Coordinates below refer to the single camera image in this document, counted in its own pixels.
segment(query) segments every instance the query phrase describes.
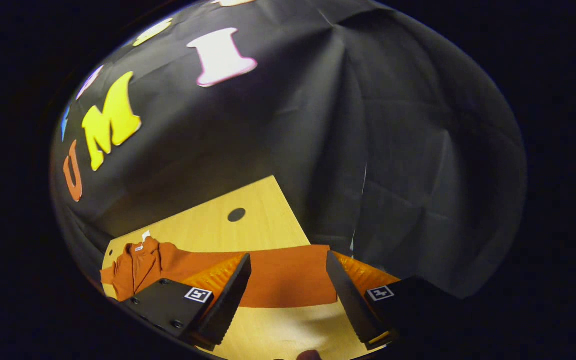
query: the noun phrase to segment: letter m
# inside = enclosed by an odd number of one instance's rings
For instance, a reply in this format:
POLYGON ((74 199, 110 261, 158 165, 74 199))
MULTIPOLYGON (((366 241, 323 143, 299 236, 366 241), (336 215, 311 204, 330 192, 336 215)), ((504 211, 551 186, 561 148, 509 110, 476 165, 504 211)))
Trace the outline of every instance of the letter m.
POLYGON ((111 129, 112 144, 120 146, 142 127, 142 121, 133 113, 128 98, 128 82, 133 74, 132 71, 124 74, 110 86, 103 103, 103 112, 96 106, 90 107, 81 122, 86 132, 93 171, 97 171, 104 163, 104 153, 110 154, 111 129))

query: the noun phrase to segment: black fabric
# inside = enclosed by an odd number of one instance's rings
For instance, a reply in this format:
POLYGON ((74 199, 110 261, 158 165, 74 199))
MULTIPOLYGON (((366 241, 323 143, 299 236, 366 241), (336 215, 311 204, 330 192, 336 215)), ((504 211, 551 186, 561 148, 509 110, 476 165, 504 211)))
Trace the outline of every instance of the black fabric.
POLYGON ((356 259, 458 297, 493 274, 519 225, 526 159, 510 107, 458 48, 367 0, 195 4, 170 18, 100 63, 63 142, 55 132, 55 208, 78 219, 78 234, 64 228, 75 258, 274 175, 313 244, 349 255, 354 243, 356 259), (201 88, 186 45, 229 27, 258 67, 201 88), (142 127, 92 171, 83 117, 128 71, 142 127), (79 202, 59 170, 75 139, 79 202))

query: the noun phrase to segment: yellow letter m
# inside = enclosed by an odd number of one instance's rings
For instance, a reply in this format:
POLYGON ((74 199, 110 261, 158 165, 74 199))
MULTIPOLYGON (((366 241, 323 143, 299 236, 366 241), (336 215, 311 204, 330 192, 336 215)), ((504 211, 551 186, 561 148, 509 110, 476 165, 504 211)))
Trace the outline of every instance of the yellow letter m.
POLYGON ((110 154, 110 130, 112 144, 120 146, 142 127, 139 116, 133 114, 128 98, 128 82, 133 77, 130 71, 110 86, 103 103, 103 112, 98 107, 90 107, 81 127, 86 132, 86 143, 90 153, 90 166, 97 171, 104 163, 104 153, 110 154))

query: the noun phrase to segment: wooden table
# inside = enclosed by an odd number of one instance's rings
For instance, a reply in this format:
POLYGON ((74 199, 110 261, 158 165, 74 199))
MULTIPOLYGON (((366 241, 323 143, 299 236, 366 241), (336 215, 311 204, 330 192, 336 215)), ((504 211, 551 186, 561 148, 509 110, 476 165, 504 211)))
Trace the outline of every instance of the wooden table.
MULTIPOLYGON (((112 240, 103 258, 103 269, 112 266, 126 244, 141 243, 146 231, 159 242, 195 253, 311 244, 274 176, 112 240), (238 208, 245 209, 244 217, 229 221, 229 214, 238 208)), ((104 284, 103 290, 106 296, 115 298, 112 285, 104 284)), ((319 351, 323 360, 350 360, 372 353, 359 341, 339 299, 329 305, 308 307, 240 307, 222 344, 210 353, 227 360, 295 360, 311 349, 319 351)))

